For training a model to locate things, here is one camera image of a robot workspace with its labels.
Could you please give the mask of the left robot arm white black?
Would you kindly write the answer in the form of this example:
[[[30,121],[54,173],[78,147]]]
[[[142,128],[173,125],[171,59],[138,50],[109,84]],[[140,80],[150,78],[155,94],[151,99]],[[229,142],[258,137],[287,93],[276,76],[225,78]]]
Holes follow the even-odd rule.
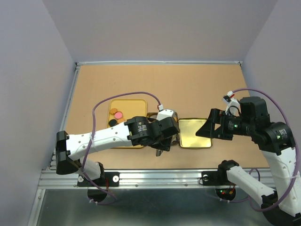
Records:
[[[161,120],[136,116],[116,126],[98,130],[94,134],[69,135],[66,131],[56,134],[56,173],[69,175],[77,173],[98,186],[104,182],[104,167],[85,157],[117,147],[149,146],[169,151],[171,139],[179,133],[179,126],[173,117]]]

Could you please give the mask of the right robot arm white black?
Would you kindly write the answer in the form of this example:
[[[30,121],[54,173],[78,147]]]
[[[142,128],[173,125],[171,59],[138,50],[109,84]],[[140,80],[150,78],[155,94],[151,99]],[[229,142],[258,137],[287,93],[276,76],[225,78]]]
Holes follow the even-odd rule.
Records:
[[[275,187],[253,178],[233,160],[223,161],[216,171],[206,172],[202,185],[237,185],[259,205],[259,211],[272,225],[300,225],[301,178],[290,127],[271,122],[266,102],[260,97],[236,100],[230,96],[225,100],[226,110],[213,108],[196,136],[221,140],[232,140],[235,135],[250,137],[266,158]]]

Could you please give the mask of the metal tongs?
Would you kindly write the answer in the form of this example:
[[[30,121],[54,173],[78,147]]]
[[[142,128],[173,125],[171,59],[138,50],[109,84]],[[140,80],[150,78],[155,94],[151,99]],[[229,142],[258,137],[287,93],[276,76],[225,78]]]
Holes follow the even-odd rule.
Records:
[[[163,153],[162,150],[157,149],[156,150],[156,157],[159,157]]]

